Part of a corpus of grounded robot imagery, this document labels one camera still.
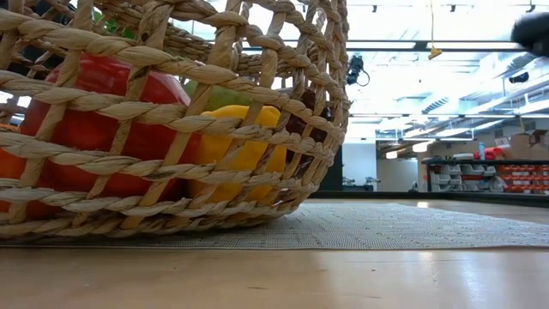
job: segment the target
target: floor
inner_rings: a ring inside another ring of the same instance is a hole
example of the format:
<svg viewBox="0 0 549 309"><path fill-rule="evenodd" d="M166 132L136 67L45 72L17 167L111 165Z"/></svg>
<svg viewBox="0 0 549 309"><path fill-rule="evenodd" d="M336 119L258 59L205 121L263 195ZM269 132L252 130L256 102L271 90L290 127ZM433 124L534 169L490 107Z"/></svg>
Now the floor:
<svg viewBox="0 0 549 309"><path fill-rule="evenodd" d="M549 215L480 203L368 201L387 202L526 221ZM2 249L0 286L2 308L536 309L549 308L549 250Z"/></svg>

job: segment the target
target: woven rope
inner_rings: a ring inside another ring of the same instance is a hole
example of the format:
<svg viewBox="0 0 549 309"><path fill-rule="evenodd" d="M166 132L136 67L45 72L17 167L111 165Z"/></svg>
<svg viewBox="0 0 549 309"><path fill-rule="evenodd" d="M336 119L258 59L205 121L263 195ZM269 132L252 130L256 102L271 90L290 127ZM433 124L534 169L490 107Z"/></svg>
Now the woven rope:
<svg viewBox="0 0 549 309"><path fill-rule="evenodd" d="M227 0L221 12L203 0L79 0L75 13L67 8L67 0L41 0L51 5L42 16L31 10L39 1L10 0L9 10L0 9L0 53L11 55L0 59L0 91L14 95L8 104L0 104L0 120L7 123L10 115L25 113L26 109L17 105L22 96L47 103L50 108L36 136L0 129L0 147L27 159L21 179L0 179L0 201L11 203L9 213L0 213L0 236L127 237L253 226L291 213L318 189L347 130L349 101L343 89L348 33L345 0L302 0L307 5L305 18L288 0ZM248 22L254 4L273 12L266 33ZM93 6L103 13L95 22ZM67 26L50 21L59 15L70 20ZM208 42L173 26L170 18L215 27L215 41ZM114 34L105 30L108 21L118 24ZM297 47L284 45L280 37L283 27L300 31ZM135 33L137 39L121 38L124 29ZM262 48L262 54L244 54L244 40ZM27 46L45 53L35 61L28 60L21 54ZM130 64L126 95L72 88L82 52ZM64 58L57 82L34 80L37 73L51 70L45 64L53 55ZM10 62L28 67L27 76L8 72ZM198 82L190 106L140 102L152 70ZM290 95L271 89L276 77L293 79ZM252 99L244 119L202 115L213 86ZM312 109L300 101L307 87L316 94ZM255 124L266 105L281 111L273 128ZM332 119L321 117L326 106L332 108ZM49 142L66 109L116 119L118 131L110 151L82 151ZM305 122L302 134L287 131L291 117ZM120 155L136 123L160 124L177 132L164 160L143 161ZM310 137L313 129L327 133L323 142ZM201 166L178 164L191 134L196 133L231 137L223 159ZM234 171L232 163L247 141L268 146L255 169ZM267 163L280 146L295 153L293 160L283 173L268 173ZM311 157L312 163L298 177L296 170L304 156ZM35 185L45 161L77 167L98 178L90 192L38 188ZM142 197L99 197L114 173L145 179L151 186ZM207 185L194 198L181 196L177 202L158 202L167 182L174 178L199 180ZM218 185L230 183L242 185L233 200L208 201ZM270 192L260 201L245 202L259 185L269 185ZM26 218L30 202L59 207L63 212L49 221L30 221Z"/></svg>

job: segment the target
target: wicker basket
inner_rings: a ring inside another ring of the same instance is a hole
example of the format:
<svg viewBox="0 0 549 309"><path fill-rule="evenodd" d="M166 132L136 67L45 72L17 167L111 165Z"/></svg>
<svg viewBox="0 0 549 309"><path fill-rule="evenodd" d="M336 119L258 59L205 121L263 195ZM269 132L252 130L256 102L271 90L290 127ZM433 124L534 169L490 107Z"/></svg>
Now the wicker basket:
<svg viewBox="0 0 549 309"><path fill-rule="evenodd" d="M289 0L227 0L224 12L217 12L203 0L79 0L76 12L67 9L68 0L42 1L51 5L42 16L33 11L40 0L9 0L9 10L0 9L0 55L12 55L0 58L0 91L14 95L7 104L0 104L0 119L6 124L13 114L25 112L17 105L18 97L30 96L50 105L36 136L0 127L0 147L27 159L20 179L0 179L0 201L9 203L9 212L0 213L0 237L126 237L254 226L293 212L318 189L347 127L345 0L300 0L307 4L305 18ZM248 23L254 4L273 12L267 33ZM98 21L92 17L93 6L103 12ZM65 26L50 21L58 15L69 23ZM169 18L216 27L215 41L208 43L176 28ZM109 34L104 27L107 20L131 29L138 40ZM299 29L297 47L283 44L279 36L283 25ZM261 47L262 55L242 53L243 40ZM45 50L44 55L35 60L24 58L22 51L29 46ZM197 81L198 86L188 108L139 102L135 94L140 93L148 74L130 75L126 97L75 90L71 86L82 52L116 58L132 65L132 72L159 71ZM64 58L61 77L55 84L34 79L37 72L51 69L44 65L50 57ZM27 66L27 76L8 71L10 63ZM275 77L293 79L291 95L271 89ZM212 120L201 115L213 85L239 91L253 100L243 120ZM314 109L299 100L305 88L316 93ZM274 128L254 124L264 105L281 111ZM326 106L333 111L332 119L320 117ZM118 120L112 151L81 151L48 142L65 109L94 111ZM301 136L286 130L290 116L306 123ZM164 160L142 161L120 155L132 122L163 124L177 132ZM322 130L327 137L315 142L309 137L312 130ZM177 154L185 149L192 132L233 137L224 159L206 166L178 164ZM267 142L272 147L267 147L253 171L224 168L248 140ZM265 165L275 145L296 155L285 172L266 173ZM314 160L304 173L296 173L306 156ZM94 193L37 187L46 160L85 167L97 174ZM114 173L142 177L151 181L151 186L143 197L97 197ZM195 198L182 195L180 200L159 203L158 196L172 178L198 179L208 185ZM232 201L209 203L211 192L224 183L238 183L243 189ZM270 192L262 200L245 202L257 185L269 185ZM29 220L27 204L35 201L63 211L48 220Z"/></svg>

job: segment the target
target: gray mat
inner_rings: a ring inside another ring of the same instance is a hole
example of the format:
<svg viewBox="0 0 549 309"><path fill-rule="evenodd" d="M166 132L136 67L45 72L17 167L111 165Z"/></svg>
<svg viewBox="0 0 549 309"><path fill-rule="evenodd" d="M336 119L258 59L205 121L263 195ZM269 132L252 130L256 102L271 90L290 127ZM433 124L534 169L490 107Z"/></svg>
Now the gray mat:
<svg viewBox="0 0 549 309"><path fill-rule="evenodd" d="M39 246L188 249L405 250L549 246L549 225L399 204L305 203L247 229Z"/></svg>

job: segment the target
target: cardboard box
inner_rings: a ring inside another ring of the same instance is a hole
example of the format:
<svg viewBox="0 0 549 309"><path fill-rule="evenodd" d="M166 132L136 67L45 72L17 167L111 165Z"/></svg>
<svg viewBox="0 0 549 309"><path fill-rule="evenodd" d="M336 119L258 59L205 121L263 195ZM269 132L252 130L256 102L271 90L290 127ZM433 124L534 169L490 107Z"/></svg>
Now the cardboard box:
<svg viewBox="0 0 549 309"><path fill-rule="evenodd" d="M535 130L532 134L501 137L496 139L496 146L504 151L507 160L549 160L546 133L547 130Z"/></svg>

